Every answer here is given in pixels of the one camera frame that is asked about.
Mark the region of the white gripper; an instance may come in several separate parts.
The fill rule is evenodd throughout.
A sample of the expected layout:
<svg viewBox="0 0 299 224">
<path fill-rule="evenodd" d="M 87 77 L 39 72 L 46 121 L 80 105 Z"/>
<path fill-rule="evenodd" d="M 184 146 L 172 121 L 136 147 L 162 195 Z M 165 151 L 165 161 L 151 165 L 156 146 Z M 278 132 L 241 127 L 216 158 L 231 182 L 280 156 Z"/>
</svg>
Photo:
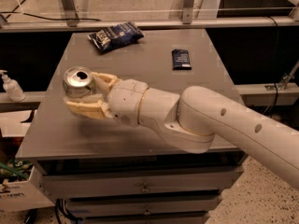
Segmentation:
<svg viewBox="0 0 299 224">
<path fill-rule="evenodd" d="M 121 80 L 112 74 L 92 72 L 92 75 L 97 89 L 108 95 L 108 104 L 96 96 L 83 99 L 65 97 L 66 107 L 73 114 L 92 119 L 111 119 L 113 115 L 119 124 L 136 127 L 139 106 L 149 85 L 134 79 Z"/>
</svg>

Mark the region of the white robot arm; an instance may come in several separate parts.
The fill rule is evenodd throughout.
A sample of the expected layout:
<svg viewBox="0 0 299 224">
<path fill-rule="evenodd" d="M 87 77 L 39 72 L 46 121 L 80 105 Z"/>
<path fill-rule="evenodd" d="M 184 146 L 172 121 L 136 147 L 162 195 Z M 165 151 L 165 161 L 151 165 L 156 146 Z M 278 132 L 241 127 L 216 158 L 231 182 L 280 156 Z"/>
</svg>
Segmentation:
<svg viewBox="0 0 299 224">
<path fill-rule="evenodd" d="M 207 151 L 219 135 L 299 189 L 299 132 L 213 90 L 191 86 L 176 94 L 85 67 L 68 69 L 63 87 L 74 114 L 147 127 L 192 153 Z"/>
</svg>

